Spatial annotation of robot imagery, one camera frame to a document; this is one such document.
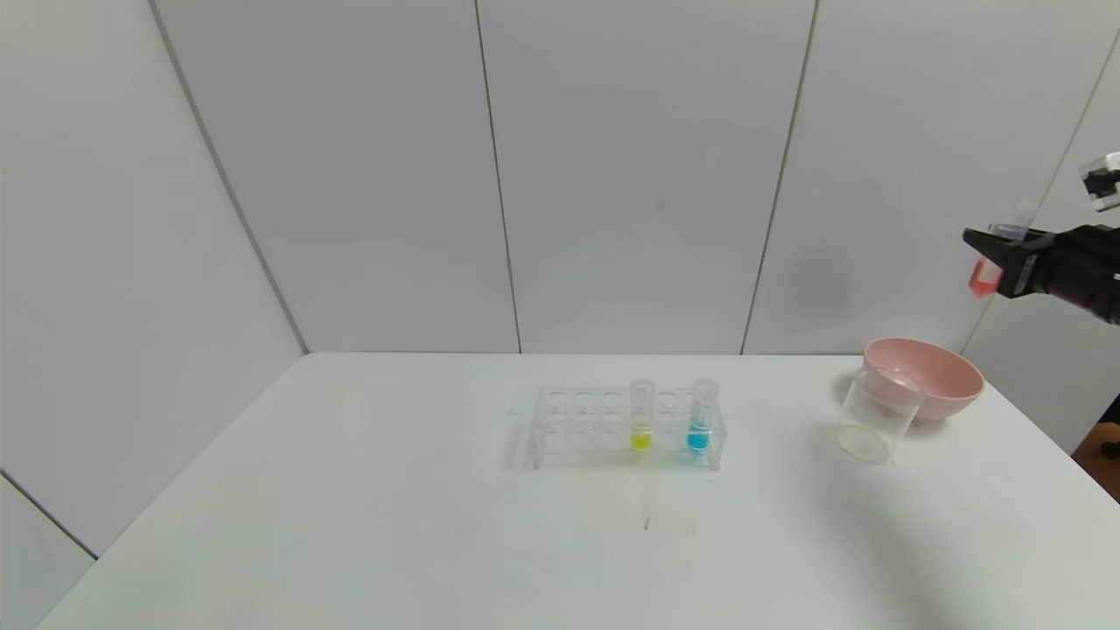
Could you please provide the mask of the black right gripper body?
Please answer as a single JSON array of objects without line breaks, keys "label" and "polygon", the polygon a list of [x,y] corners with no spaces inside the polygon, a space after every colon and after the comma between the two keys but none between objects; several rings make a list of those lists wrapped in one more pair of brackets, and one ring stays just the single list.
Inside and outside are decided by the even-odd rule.
[{"label": "black right gripper body", "polygon": [[1004,257],[1001,298],[1047,295],[1109,326],[1119,323],[1116,226],[1077,226],[1060,233],[1029,230]]}]

